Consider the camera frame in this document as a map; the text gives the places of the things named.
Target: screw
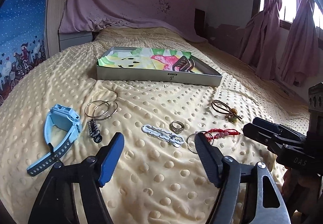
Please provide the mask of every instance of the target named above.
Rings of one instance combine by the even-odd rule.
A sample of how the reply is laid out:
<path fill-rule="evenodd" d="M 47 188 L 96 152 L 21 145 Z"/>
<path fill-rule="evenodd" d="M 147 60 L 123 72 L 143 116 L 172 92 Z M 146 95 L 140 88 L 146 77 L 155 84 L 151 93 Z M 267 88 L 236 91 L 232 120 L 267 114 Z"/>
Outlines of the screw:
<path fill-rule="evenodd" d="M 266 164 L 264 162 L 258 162 L 257 166 L 260 167 L 261 169 L 264 169 L 266 167 Z"/>
<path fill-rule="evenodd" d="M 230 162 L 232 162 L 232 161 L 233 161 L 233 158 L 232 158 L 232 157 L 230 157 L 230 156 L 225 156 L 225 157 L 224 157 L 224 161 L 225 161 L 225 162 L 229 162 L 229 163 L 230 163 Z"/>
<path fill-rule="evenodd" d="M 86 161 L 87 161 L 88 163 L 93 163 L 93 162 L 95 161 L 95 156 L 88 156 L 88 157 L 86 158 Z"/>
<path fill-rule="evenodd" d="M 62 166 L 62 162 L 57 161 L 54 163 L 54 168 L 56 169 L 59 169 L 61 166 Z"/>

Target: smartwatch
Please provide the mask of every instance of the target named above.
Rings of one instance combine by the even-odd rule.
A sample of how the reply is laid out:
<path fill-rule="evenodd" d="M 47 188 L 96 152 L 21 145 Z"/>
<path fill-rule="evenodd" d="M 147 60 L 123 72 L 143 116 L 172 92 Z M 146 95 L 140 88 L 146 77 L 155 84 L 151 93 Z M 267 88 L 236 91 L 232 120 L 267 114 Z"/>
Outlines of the smartwatch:
<path fill-rule="evenodd" d="M 53 126 L 57 126 L 59 129 L 67 132 L 64 139 L 55 148 L 50 142 Z M 56 161 L 59 161 L 70 149 L 81 130 L 80 116 L 73 109 L 59 104 L 53 106 L 46 117 L 44 128 L 44 138 L 50 148 L 50 152 L 31 164 L 27 168 L 27 173 L 32 177 L 36 176 L 53 165 Z"/>

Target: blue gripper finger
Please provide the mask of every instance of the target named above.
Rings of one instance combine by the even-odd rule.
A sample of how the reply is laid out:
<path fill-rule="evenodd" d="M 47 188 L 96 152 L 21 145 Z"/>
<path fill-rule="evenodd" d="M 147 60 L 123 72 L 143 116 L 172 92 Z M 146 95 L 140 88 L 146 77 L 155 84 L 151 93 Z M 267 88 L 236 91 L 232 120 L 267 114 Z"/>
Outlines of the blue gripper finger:
<path fill-rule="evenodd" d="M 99 152 L 97 153 L 97 165 L 101 166 L 101 174 L 98 179 L 98 183 L 101 188 L 105 185 L 105 183 L 110 181 L 122 153 L 123 147 L 124 136 L 120 132 L 117 132 L 114 134 L 109 145 L 100 148 Z"/>

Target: blue wallpaper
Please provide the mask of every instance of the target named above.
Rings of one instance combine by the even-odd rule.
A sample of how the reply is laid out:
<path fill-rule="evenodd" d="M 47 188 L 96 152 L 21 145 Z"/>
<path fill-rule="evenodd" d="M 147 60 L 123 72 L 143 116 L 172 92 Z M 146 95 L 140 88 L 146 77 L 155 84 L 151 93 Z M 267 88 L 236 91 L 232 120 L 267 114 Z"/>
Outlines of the blue wallpaper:
<path fill-rule="evenodd" d="M 46 0 L 5 0 L 0 8 L 0 105 L 46 59 L 45 7 Z"/>

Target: red string bracelet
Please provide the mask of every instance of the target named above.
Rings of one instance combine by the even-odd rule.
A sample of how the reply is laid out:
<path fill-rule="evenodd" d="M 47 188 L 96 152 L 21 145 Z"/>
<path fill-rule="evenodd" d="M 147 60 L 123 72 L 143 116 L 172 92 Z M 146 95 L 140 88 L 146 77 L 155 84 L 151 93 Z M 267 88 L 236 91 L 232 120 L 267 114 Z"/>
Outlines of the red string bracelet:
<path fill-rule="evenodd" d="M 240 135 L 240 132 L 235 130 L 235 129 L 220 129 L 220 128 L 211 128 L 209 131 L 209 133 L 213 133 L 213 132 L 218 132 L 214 138 L 215 139 L 219 139 L 223 136 L 228 136 L 228 135 Z M 210 136 L 205 136 L 209 141 L 211 141 L 211 137 Z"/>

